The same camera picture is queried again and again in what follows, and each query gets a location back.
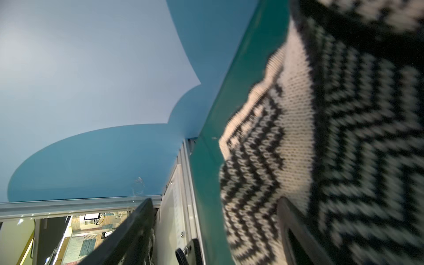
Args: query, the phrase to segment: knitted fabric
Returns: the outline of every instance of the knitted fabric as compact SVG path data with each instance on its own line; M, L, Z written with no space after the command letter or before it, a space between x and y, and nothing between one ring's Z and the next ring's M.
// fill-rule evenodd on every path
M349 2L291 3L284 48L220 139L237 264L286 263L282 196L347 264L424 264L424 45L404 20L341 12ZM424 2L396 10L420 25L408 4Z
M422 0L320 0L338 13L397 33L424 37Z

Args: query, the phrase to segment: cable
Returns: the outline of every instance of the cable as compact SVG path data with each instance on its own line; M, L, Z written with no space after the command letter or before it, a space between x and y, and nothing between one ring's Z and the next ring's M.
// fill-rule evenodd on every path
M103 221L105 220L105 218L106 218L106 213L103 213L102 214L103 215L103 220L102 220L102 223L103 223ZM100 225L100 224L102 224L102 223L99 223L99 221L100 221L100 218L102 218L102 215L100 215L100 217L99 217L99 219L97 220L97 223L95 223L95 225Z

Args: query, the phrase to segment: zigzag pattern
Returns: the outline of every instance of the zigzag pattern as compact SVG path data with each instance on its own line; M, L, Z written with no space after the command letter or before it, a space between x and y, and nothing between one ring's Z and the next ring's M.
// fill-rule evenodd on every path
M281 95L280 87L272 90ZM284 132L274 123L282 109L271 97L263 105L253 131L220 172L227 239L233 257L243 264L271 264L276 259L273 244L280 242L276 203L281 192L272 168L282 167L275 149Z
M318 0L325 6L365 24L387 26L399 33L423 34L424 4L422 0Z
M262 81L255 84L249 92L248 99L243 107L230 119L225 131L219 139L219 146L224 159L230 156L230 150L242 142L262 114L262 100L268 90L275 84L275 80L283 67L285 47L281 46L268 60L265 76Z
M424 77L309 23L327 122L312 218L357 264L424 264Z

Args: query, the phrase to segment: teal edge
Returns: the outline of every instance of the teal edge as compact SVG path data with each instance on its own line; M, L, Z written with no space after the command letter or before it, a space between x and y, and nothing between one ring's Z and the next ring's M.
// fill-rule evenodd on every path
M220 203L218 146L225 125L241 108L251 86L263 77L269 56L283 43L289 22L287 0L262 0L211 108L190 157L205 258L208 265L234 264Z
M201 85L179 100L167 124L91 131L36 152L13 174L9 201L162 193L182 140L204 124L257 0L167 3Z

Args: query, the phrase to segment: teal panel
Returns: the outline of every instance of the teal panel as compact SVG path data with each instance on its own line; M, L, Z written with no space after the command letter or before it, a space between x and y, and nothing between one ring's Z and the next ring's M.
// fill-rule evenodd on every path
M200 228L209 265L234 264L223 226L218 146L229 118L241 108L251 86L263 78L269 56L285 40L289 21L287 0L263 0L249 24L221 90L190 157Z
M90 254L94 250L96 244L96 239L87 239L82 242L82 247L80 251L80 256L85 256Z

